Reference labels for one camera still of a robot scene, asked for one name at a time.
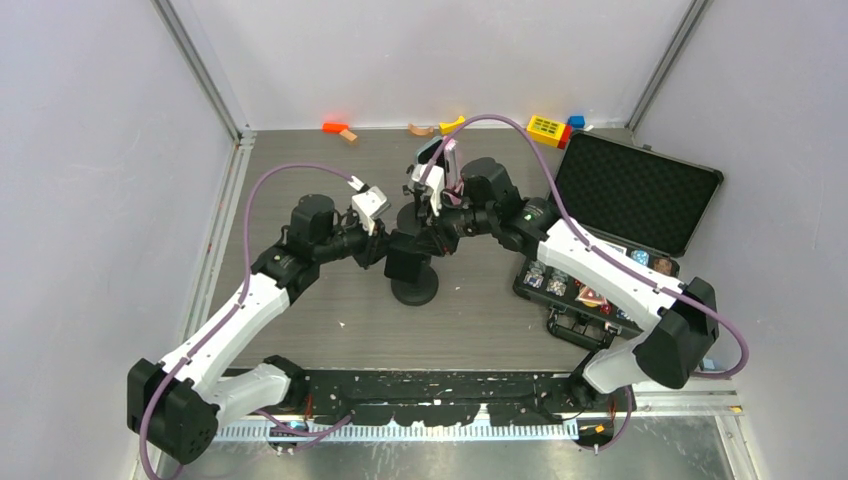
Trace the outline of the black smartphone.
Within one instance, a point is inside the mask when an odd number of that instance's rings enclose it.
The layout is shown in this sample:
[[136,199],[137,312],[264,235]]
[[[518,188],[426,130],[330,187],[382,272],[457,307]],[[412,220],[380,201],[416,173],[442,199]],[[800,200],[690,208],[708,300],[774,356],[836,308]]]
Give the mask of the black smartphone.
[[390,233],[384,266],[386,278],[416,283],[428,262],[429,256],[420,251],[413,235],[397,229]]

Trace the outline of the black phone stand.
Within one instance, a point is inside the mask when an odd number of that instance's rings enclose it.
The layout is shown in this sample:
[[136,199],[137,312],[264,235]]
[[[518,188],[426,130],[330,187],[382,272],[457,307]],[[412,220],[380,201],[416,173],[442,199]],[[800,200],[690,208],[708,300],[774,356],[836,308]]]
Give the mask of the black phone stand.
[[415,282],[392,279],[390,285],[393,296],[401,304],[418,307],[435,298],[439,289],[439,278],[431,266],[425,266]]
[[428,218],[429,203],[425,199],[426,187],[418,181],[411,181],[403,187],[403,192],[412,200],[399,210],[396,227],[401,233],[415,236],[426,226]]

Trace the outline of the smartphone with clear case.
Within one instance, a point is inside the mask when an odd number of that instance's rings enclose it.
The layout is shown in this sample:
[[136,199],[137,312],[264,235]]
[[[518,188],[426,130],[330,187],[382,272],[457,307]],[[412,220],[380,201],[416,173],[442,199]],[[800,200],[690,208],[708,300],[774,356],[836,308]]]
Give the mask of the smartphone with clear case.
[[426,165],[429,160],[437,153],[435,165],[445,167],[445,150],[442,147],[443,137],[436,136],[428,140],[415,154],[415,164]]

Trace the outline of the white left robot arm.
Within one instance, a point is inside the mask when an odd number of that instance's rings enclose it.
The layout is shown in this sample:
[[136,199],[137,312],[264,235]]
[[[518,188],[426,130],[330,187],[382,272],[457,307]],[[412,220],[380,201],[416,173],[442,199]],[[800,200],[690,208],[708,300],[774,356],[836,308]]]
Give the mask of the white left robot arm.
[[308,396],[304,370],[279,355],[226,379],[250,341],[319,277],[321,265],[348,257],[374,264],[386,239],[381,214],[390,206],[378,187],[351,198],[349,218],[335,222],[333,201],[306,195],[287,235],[265,250],[247,279],[189,340],[159,362],[138,360],[127,376],[127,424],[143,446],[154,445],[181,465],[199,458],[217,431],[264,407],[298,412]]

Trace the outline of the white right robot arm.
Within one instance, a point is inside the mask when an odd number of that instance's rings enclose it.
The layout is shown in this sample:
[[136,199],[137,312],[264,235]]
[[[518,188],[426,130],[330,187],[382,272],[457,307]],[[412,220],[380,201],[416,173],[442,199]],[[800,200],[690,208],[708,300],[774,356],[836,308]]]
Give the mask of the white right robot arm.
[[431,255],[453,253],[463,237],[490,234],[505,249],[589,286],[641,329],[633,339],[589,354],[569,375],[580,408],[596,410],[612,392],[642,381],[680,389],[715,343],[715,292],[706,281],[683,283],[654,271],[555,213],[545,199],[521,196],[494,159],[479,158],[462,169],[458,205],[446,198],[440,168],[417,164],[408,172],[417,239],[432,242]]

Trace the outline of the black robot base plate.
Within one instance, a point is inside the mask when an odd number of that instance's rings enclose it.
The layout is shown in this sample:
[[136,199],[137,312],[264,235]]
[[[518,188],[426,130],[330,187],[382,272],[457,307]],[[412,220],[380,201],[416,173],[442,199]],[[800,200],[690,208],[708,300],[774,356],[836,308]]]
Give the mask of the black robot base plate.
[[566,386],[566,374],[554,372],[314,369],[297,386],[296,404],[266,410],[322,425],[349,416],[356,426],[447,427],[487,417],[502,427],[554,425],[579,413],[622,418],[635,407],[624,390],[584,407]]

